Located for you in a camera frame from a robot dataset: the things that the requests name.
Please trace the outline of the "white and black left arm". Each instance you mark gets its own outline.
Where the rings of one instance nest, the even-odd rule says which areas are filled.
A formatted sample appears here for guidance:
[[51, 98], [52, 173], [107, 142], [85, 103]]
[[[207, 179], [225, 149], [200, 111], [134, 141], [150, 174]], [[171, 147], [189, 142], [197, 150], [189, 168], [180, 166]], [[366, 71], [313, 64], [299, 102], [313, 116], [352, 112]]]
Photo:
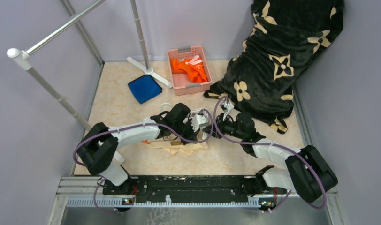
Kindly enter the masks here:
[[76, 146], [74, 160], [85, 166], [90, 175], [110, 181], [115, 190], [126, 194], [132, 188], [132, 181], [121, 165], [120, 148], [170, 135], [175, 135], [183, 144], [199, 143], [199, 132], [211, 122], [212, 115], [207, 109], [193, 112], [183, 103], [131, 125], [108, 127], [100, 122]]

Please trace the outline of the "white plastic clip hanger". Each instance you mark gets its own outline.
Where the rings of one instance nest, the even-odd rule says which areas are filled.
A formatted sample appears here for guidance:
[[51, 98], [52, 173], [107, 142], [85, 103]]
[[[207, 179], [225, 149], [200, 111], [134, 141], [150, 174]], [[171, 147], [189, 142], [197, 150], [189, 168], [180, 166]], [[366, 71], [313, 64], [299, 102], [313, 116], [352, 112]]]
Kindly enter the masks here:
[[[185, 123], [191, 119], [195, 114], [205, 114], [208, 116], [209, 125], [198, 133], [197, 141], [190, 141], [183, 138], [183, 130]], [[160, 112], [156, 115], [144, 117], [142, 122], [156, 123], [160, 129], [158, 139], [165, 139], [174, 135], [174, 139], [181, 140], [182, 143], [202, 143], [206, 142], [212, 136], [212, 115], [206, 108], [190, 109], [184, 103], [177, 103], [175, 105], [170, 103], [163, 103], [160, 105]]]

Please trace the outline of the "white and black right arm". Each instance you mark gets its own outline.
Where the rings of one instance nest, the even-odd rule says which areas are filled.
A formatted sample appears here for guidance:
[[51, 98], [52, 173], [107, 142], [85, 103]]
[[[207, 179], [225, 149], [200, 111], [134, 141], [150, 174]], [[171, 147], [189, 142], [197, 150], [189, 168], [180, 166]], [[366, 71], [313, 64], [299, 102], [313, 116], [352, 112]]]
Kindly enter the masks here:
[[246, 154], [273, 163], [256, 173], [256, 188], [261, 193], [283, 188], [313, 203], [338, 184], [337, 176], [316, 147], [291, 148], [271, 141], [257, 132], [248, 113], [241, 112], [236, 119], [221, 113], [213, 127], [218, 138], [236, 138]]

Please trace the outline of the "cream boxer underwear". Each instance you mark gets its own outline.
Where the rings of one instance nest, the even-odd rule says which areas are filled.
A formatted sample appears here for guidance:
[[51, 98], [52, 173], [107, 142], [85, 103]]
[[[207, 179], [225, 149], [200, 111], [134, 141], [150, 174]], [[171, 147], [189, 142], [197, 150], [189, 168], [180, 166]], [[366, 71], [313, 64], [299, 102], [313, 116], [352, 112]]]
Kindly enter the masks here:
[[170, 155], [175, 155], [178, 152], [191, 155], [194, 151], [208, 149], [208, 144], [206, 142], [183, 144], [180, 140], [163, 140], [163, 139], [149, 140], [149, 142], [151, 144], [146, 144], [149, 148], [164, 149]]

